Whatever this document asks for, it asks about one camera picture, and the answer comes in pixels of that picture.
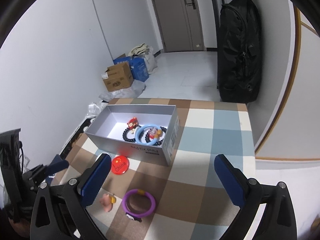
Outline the left hand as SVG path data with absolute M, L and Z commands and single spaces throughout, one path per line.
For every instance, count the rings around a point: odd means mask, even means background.
M 24 238 L 30 238 L 30 222 L 21 219 L 19 222 L 15 223 L 12 219 L 9 218 L 9 223 L 15 232 Z

